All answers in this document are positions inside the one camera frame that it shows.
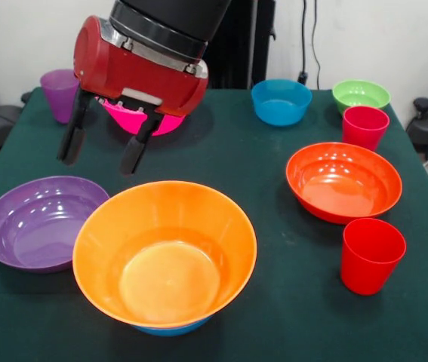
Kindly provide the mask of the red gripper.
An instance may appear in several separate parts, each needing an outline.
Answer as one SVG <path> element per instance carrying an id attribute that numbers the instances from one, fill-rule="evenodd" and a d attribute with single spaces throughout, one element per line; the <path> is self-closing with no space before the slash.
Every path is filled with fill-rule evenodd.
<path id="1" fill-rule="evenodd" d="M 183 116 L 200 104 L 208 85 L 207 73 L 198 77 L 181 72 L 107 42 L 100 35 L 100 18 L 96 16 L 86 19 L 77 36 L 73 68 L 81 88 L 76 92 L 57 154 L 57 159 L 66 165 L 76 163 L 85 140 L 83 124 L 91 93 L 110 100 L 120 97 L 141 100 L 154 105 L 159 114 Z M 128 141 L 119 168 L 122 175 L 135 172 L 162 118 L 162 115 L 149 116 Z"/>

